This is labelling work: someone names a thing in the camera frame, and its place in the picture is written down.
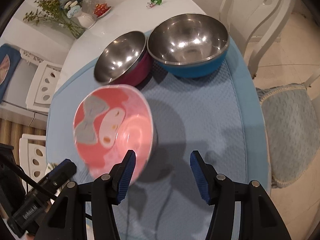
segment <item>metal bolt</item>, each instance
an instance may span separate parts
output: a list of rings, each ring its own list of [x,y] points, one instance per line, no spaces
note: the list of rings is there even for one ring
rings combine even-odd
[[[73,188],[76,184],[73,182],[73,181],[70,181],[68,184],[67,184],[67,187],[68,188]]]
[[[109,175],[109,174],[103,174],[102,176],[101,176],[101,179],[102,180],[108,180],[108,179],[110,179],[111,178],[111,176]]]
[[[224,176],[223,174],[218,174],[218,175],[217,175],[217,179],[218,179],[218,180],[225,180],[225,179],[226,179],[226,176]]]
[[[256,181],[256,180],[251,181],[251,184],[254,187],[259,187],[260,186],[260,183],[258,181]]]

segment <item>seat cushion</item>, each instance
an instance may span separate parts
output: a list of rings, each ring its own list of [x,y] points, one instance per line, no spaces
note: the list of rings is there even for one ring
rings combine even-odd
[[[303,85],[257,88],[257,93],[268,136],[272,187],[286,187],[308,168],[320,146],[316,113]]]

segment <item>floor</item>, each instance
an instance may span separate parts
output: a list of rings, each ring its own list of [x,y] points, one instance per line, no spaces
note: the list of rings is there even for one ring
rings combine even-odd
[[[248,62],[255,43],[249,43],[244,59]],[[305,82],[320,68],[320,28],[302,15],[291,14],[281,34],[259,63],[254,84],[270,88]],[[320,92],[320,78],[308,94],[314,98]],[[292,185],[271,191],[292,240],[308,239],[320,221],[320,150],[308,170]]]

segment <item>vase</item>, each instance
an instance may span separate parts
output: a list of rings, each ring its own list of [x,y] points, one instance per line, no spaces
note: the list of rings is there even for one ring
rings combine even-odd
[[[86,29],[89,29],[96,22],[90,14],[85,13],[85,12],[81,12],[81,15],[77,16],[77,19],[78,19],[80,25]]]

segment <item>blue tablecloth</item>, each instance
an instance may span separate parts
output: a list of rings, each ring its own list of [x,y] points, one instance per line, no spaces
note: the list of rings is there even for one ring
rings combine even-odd
[[[78,183],[92,181],[77,155],[72,122],[87,94],[99,87],[93,60],[54,95],[47,126],[47,159],[71,159]],[[178,79],[153,68],[142,89],[158,132],[158,147],[126,199],[114,208],[126,239],[204,239],[212,207],[198,193],[188,159],[199,150],[206,162],[232,180],[260,181],[269,191],[270,170],[264,122],[255,87],[233,40],[226,62],[212,75]],[[233,239],[239,231],[236,205]]]

